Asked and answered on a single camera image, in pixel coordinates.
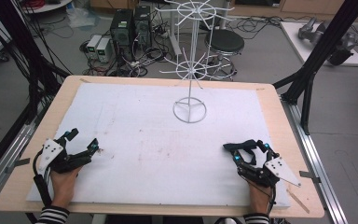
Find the white board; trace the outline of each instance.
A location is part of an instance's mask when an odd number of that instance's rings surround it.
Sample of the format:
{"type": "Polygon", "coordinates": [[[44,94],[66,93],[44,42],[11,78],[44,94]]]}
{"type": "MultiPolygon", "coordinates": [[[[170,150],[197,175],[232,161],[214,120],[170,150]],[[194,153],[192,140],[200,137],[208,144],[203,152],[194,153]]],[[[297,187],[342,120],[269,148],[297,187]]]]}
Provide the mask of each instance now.
{"type": "MultiPolygon", "coordinates": [[[[80,172],[74,202],[248,205],[247,183],[222,145],[270,143],[256,92],[193,88],[207,106],[206,118],[193,124],[172,112],[187,94],[184,87],[82,84],[56,138],[78,128],[69,154],[94,137],[102,151],[80,172]]],[[[276,207],[287,207],[281,182],[276,207]]],[[[27,200],[40,201],[35,187],[27,200]]]]}
{"type": "MultiPolygon", "coordinates": [[[[301,59],[302,62],[305,62],[310,53],[313,51],[314,46],[310,43],[308,39],[300,39],[298,38],[298,29],[303,27],[306,22],[287,22],[281,21],[281,27],[284,30],[287,38],[289,38],[290,43],[292,44],[293,48],[295,48],[298,57],[301,59]]],[[[315,22],[313,25],[313,31],[315,31],[320,23],[315,22]]],[[[353,55],[347,59],[342,66],[358,66],[358,53],[356,50],[352,49],[351,53],[353,55]]],[[[324,62],[324,65],[331,65],[329,62],[324,62]]]]}

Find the white metal stand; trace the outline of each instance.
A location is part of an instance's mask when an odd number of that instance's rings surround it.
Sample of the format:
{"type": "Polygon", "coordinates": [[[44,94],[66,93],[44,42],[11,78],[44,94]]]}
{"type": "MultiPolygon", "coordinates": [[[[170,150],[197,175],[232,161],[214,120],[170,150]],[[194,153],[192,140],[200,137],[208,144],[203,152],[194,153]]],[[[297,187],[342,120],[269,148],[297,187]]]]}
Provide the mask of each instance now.
{"type": "MultiPolygon", "coordinates": [[[[197,42],[199,37],[199,27],[200,22],[203,21],[211,32],[213,32],[213,27],[210,27],[207,23],[207,20],[213,20],[212,24],[214,24],[214,17],[220,17],[216,15],[216,10],[224,10],[227,11],[229,9],[220,8],[220,7],[212,7],[208,3],[211,0],[207,0],[205,2],[193,2],[189,1],[187,3],[179,4],[173,1],[166,0],[167,3],[176,4],[177,9],[158,9],[159,11],[170,11],[170,12],[178,12],[178,22],[175,24],[177,27],[177,36],[176,39],[179,42],[179,26],[185,20],[193,21],[193,29],[191,36],[191,50],[190,50],[190,58],[188,59],[185,54],[185,49],[183,49],[183,55],[185,56],[185,61],[179,63],[179,58],[176,57],[176,62],[170,61],[166,59],[169,63],[173,63],[176,65],[175,71],[160,71],[161,73],[176,73],[182,80],[189,80],[189,90],[188,96],[184,97],[178,101],[176,101],[173,105],[173,114],[181,121],[186,123],[196,123],[203,120],[206,117],[206,105],[199,100],[198,98],[191,96],[191,87],[192,81],[196,80],[198,85],[200,86],[198,80],[203,79],[205,77],[210,77],[207,74],[207,69],[214,68],[217,65],[210,66],[207,63],[203,64],[203,62],[207,62],[205,59],[205,53],[202,57],[196,61],[196,50],[197,50],[197,42]]],[[[210,51],[208,49],[207,57],[209,58],[210,51]]]]}

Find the wooden table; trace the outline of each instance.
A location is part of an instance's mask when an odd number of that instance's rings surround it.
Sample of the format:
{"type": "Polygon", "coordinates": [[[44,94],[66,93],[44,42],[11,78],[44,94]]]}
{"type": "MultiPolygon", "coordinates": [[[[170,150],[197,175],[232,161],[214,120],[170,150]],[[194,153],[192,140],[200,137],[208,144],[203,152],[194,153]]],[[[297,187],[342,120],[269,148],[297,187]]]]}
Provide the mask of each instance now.
{"type": "MultiPolygon", "coordinates": [[[[78,87],[82,83],[112,83],[151,86],[174,86],[176,79],[127,78],[127,77],[68,77],[46,116],[37,128],[22,159],[33,159],[47,137],[53,138],[62,122],[68,107],[71,105],[78,87]]],[[[307,172],[289,121],[282,109],[281,101],[272,85],[256,83],[236,83],[201,81],[203,87],[243,89],[256,91],[265,121],[268,126],[271,143],[292,168],[302,186],[286,184],[291,207],[273,209],[272,217],[322,217],[324,210],[316,189],[309,178],[299,176],[299,171],[307,172]]],[[[188,86],[184,81],[180,86],[188,86]]],[[[0,211],[37,212],[43,207],[41,202],[28,202],[26,196],[33,184],[32,164],[16,167],[0,193],[0,211]]],[[[158,204],[113,204],[113,203],[71,203],[69,210],[75,213],[95,214],[148,214],[148,215],[183,215],[240,217],[248,213],[249,207],[239,206],[205,206],[205,205],[158,205],[158,204]]]]}

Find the robotic hand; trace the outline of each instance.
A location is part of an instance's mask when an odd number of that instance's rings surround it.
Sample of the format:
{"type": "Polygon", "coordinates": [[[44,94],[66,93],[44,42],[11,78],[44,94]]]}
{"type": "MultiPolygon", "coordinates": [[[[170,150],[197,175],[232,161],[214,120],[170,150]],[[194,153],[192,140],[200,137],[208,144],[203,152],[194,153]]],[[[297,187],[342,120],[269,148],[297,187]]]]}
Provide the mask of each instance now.
{"type": "Polygon", "coordinates": [[[58,139],[47,139],[42,150],[40,150],[34,158],[34,182],[45,205],[51,204],[47,184],[49,168],[59,174],[73,171],[80,166],[90,163],[91,157],[99,149],[98,140],[94,138],[87,146],[87,150],[75,155],[68,155],[66,152],[66,141],[71,141],[77,134],[78,130],[73,129],[71,132],[66,132],[58,139]],[[40,175],[36,170],[36,160],[39,156],[41,157],[41,160],[39,162],[38,170],[39,172],[45,171],[45,176],[40,175]]]}
{"type": "Polygon", "coordinates": [[[301,185],[286,162],[278,153],[275,153],[272,150],[269,144],[264,144],[260,140],[257,142],[255,140],[248,140],[239,144],[224,144],[223,148],[231,153],[233,160],[237,165],[238,174],[242,178],[252,180],[257,185],[266,188],[274,188],[280,178],[296,186],[301,185]],[[257,148],[259,148],[263,154],[255,154],[257,148]],[[250,162],[245,161],[239,152],[240,149],[245,150],[245,152],[253,156],[250,162]],[[256,155],[263,155],[266,157],[261,167],[255,167],[256,161],[260,161],[256,155]]]}

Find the circular base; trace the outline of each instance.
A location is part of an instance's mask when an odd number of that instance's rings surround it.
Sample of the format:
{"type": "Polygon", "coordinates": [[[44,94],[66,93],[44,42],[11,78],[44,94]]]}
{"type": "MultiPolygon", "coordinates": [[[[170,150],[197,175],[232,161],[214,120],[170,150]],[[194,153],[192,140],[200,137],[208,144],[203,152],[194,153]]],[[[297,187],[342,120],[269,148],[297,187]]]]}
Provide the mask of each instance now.
{"type": "Polygon", "coordinates": [[[173,114],[186,123],[197,123],[205,119],[205,104],[194,97],[185,97],[173,104],[173,114]]]}
{"type": "Polygon", "coordinates": [[[218,55],[212,55],[205,60],[207,60],[207,64],[212,67],[208,69],[208,77],[210,79],[220,80],[229,77],[232,80],[232,76],[237,75],[237,69],[227,57],[222,57],[221,60],[219,60],[218,55]]]}

